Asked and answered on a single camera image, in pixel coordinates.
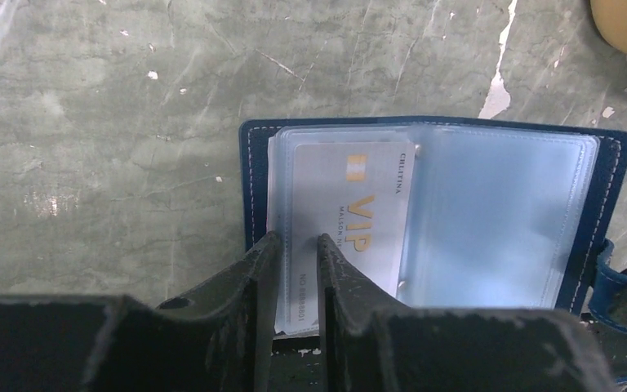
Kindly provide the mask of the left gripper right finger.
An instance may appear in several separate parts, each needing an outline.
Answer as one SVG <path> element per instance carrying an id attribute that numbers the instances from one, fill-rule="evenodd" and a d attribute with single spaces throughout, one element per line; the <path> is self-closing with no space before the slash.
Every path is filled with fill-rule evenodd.
<path id="1" fill-rule="evenodd" d="M 613 391 L 596 340 L 560 310 L 417 309 L 317 241 L 326 391 Z"/>

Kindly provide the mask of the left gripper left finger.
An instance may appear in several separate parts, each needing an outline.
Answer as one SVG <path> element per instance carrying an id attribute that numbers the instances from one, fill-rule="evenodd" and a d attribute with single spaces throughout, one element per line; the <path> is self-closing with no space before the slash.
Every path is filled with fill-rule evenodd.
<path id="1" fill-rule="evenodd" d="M 128 295 L 0 295 L 0 391 L 264 391 L 282 241 L 148 306 Z"/>

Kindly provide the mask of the blue leather card holder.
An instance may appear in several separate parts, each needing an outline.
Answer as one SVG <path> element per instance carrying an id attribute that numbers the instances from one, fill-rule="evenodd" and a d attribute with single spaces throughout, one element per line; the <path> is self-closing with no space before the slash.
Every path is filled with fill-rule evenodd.
<path id="1" fill-rule="evenodd" d="M 275 332 L 288 303 L 294 149 L 410 141 L 415 162 L 398 290 L 418 308 L 541 308 L 578 314 L 593 294 L 627 169 L 627 132 L 475 118 L 257 119 L 242 124 L 247 246 L 284 251 Z"/>

